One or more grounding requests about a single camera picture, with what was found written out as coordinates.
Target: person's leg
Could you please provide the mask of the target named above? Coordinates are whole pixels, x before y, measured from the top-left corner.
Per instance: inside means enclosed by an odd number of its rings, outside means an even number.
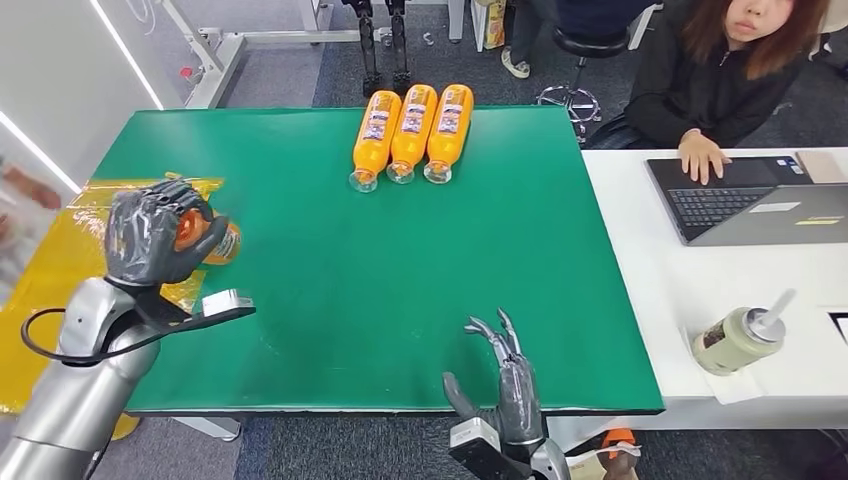
[[[510,45],[501,51],[501,63],[513,76],[530,76],[530,63],[527,60],[541,27],[542,17],[536,12],[534,2],[518,0],[515,5]]]
[[[512,42],[510,43],[512,52],[510,57],[514,65],[529,60],[530,50],[536,43],[536,37],[541,28],[542,17],[536,11],[535,2],[529,0],[516,2],[515,20],[512,25]]]

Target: led light strip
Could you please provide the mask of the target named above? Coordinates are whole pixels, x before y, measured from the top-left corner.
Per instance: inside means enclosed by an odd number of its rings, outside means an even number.
[[[115,40],[115,43],[118,45],[118,48],[121,49],[121,53],[124,54],[124,57],[129,62],[130,67],[132,67],[136,76],[139,80],[141,80],[141,84],[144,85],[144,89],[147,90],[147,93],[150,95],[150,98],[153,100],[153,103],[156,104],[156,108],[159,110],[165,110],[165,107],[162,105],[162,102],[159,101],[159,97],[156,95],[156,92],[153,91],[153,87],[150,86],[150,82],[147,81],[147,77],[144,76],[144,73],[141,71],[141,67],[136,63],[135,58],[133,58],[130,50],[127,48],[124,41],[121,40],[121,36],[118,35],[118,31],[115,30],[115,26],[112,25],[112,22],[109,20],[109,17],[106,16],[106,12],[103,11],[103,7],[97,3],[97,0],[89,0],[91,2],[91,6],[94,7],[94,10],[97,12],[97,16],[100,17],[100,20],[103,22],[103,25],[106,25],[106,30],[109,30],[109,34],[112,35],[112,39]]]
[[[66,175],[65,172],[62,171],[62,169],[59,168],[58,165],[56,165],[56,162],[51,160],[50,157],[48,157],[47,154],[44,153],[44,150],[38,148],[38,145],[36,145],[35,142],[33,142],[32,140],[30,140],[30,138],[27,137],[26,134],[20,128],[18,128],[18,126],[15,125],[15,123],[12,122],[12,120],[9,119],[9,117],[7,117],[6,114],[2,111],[0,111],[0,124],[3,124],[3,126],[6,127],[9,132],[15,136],[15,138],[20,140],[20,142],[23,143],[24,146],[27,147],[27,149],[32,152],[32,154],[35,155],[35,157],[38,158],[41,163],[44,164],[44,166],[49,168],[54,175],[59,177],[59,180],[62,180],[62,182],[67,185],[68,188],[71,189],[71,191],[73,191],[74,193],[80,193],[82,191],[79,185],[77,185],[73,180],[71,180],[71,177]]]

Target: gray robotic hand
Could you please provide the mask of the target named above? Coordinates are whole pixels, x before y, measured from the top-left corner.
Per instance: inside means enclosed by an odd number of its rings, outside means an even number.
[[[497,406],[491,410],[475,407],[451,372],[442,374],[442,383],[445,396],[463,422],[482,419],[497,431],[500,455],[509,461],[503,463],[503,467],[493,468],[492,465],[499,462],[492,461],[497,460],[490,457],[492,453],[481,454],[481,450],[476,448],[468,449],[463,454],[465,458],[460,461],[479,478],[484,478],[485,472],[486,478],[498,480],[523,480],[529,475],[548,480],[568,480],[570,474],[562,450],[545,436],[533,366],[521,351],[509,315],[499,308],[498,317],[505,334],[494,331],[485,321],[473,316],[469,317],[465,326],[466,333],[483,336],[495,352],[500,372]]]
[[[450,372],[442,375],[445,396],[463,421],[474,417],[483,418],[498,431],[505,445],[522,446],[540,442],[545,434],[539,394],[536,392],[536,376],[532,365],[521,353],[518,336],[509,316],[500,308],[498,316],[506,336],[495,332],[476,317],[469,317],[469,324],[465,326],[467,333],[482,335],[495,351],[500,369],[497,407],[489,411],[478,410]]]
[[[191,209],[210,225],[194,245],[177,252],[180,217]],[[228,225],[183,179],[118,193],[106,226],[107,277],[133,286],[182,282],[220,243]]]

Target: chair base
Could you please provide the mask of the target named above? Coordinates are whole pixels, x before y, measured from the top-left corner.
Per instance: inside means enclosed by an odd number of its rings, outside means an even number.
[[[586,123],[600,122],[601,106],[598,99],[588,90],[578,88],[571,90],[568,85],[548,87],[536,97],[537,105],[559,105],[568,111],[571,123],[574,124],[574,133],[577,142],[586,142]]]

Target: sneaker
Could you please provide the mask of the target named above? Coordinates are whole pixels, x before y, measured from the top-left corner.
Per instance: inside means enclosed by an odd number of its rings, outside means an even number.
[[[530,64],[527,62],[518,62],[518,65],[512,64],[512,59],[509,54],[512,51],[509,47],[504,47],[501,51],[501,63],[504,64],[509,73],[513,74],[516,78],[527,78],[530,76]]]

